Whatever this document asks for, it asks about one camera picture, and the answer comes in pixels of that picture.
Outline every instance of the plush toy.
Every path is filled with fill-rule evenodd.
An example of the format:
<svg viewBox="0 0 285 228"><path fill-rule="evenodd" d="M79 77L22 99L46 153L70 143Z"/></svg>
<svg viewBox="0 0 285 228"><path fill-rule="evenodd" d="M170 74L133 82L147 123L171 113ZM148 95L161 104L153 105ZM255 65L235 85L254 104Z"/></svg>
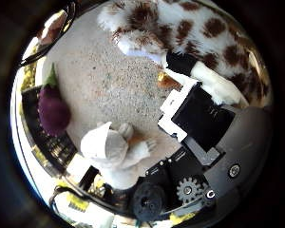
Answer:
<svg viewBox="0 0 285 228"><path fill-rule="evenodd" d="M71 113L57 86L54 64L40 90L38 113L40 124L47 134L60 136L66 132Z"/></svg>
<svg viewBox="0 0 285 228"><path fill-rule="evenodd" d="M118 190L132 187L140 176L140 161L148 158L155 147L154 140L129 145L133 126L123 123L119 130L110 129L112 122L98 123L81 140L81 151L97 168L104 181Z"/></svg>
<svg viewBox="0 0 285 228"><path fill-rule="evenodd" d="M249 38L209 0L120 0L105 5L100 26L126 55L161 64L168 50L190 54L232 81L249 104L265 106L271 89L261 75Z"/></svg>

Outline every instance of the gear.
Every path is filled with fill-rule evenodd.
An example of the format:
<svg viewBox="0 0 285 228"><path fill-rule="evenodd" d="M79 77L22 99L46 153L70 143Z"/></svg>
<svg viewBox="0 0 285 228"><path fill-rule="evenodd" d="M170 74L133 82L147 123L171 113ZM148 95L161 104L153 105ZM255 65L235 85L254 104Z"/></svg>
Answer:
<svg viewBox="0 0 285 228"><path fill-rule="evenodd" d="M181 200L183 204L191 202L202 195L204 186L205 184L201 185L197 179L184 178L177 187L179 200Z"/></svg>

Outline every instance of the white stuffed animal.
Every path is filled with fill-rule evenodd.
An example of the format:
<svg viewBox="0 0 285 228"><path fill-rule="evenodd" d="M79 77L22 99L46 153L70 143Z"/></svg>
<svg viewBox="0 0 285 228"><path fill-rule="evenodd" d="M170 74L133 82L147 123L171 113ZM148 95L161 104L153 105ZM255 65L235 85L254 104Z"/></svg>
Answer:
<svg viewBox="0 0 285 228"><path fill-rule="evenodd" d="M116 131L110 129L111 124L99 123L96 129L87 132L81 140L81 151L101 172L106 183L115 189L125 190L137 182L140 161L150 157L156 142L147 140L129 146L133 126L123 123Z"/></svg>

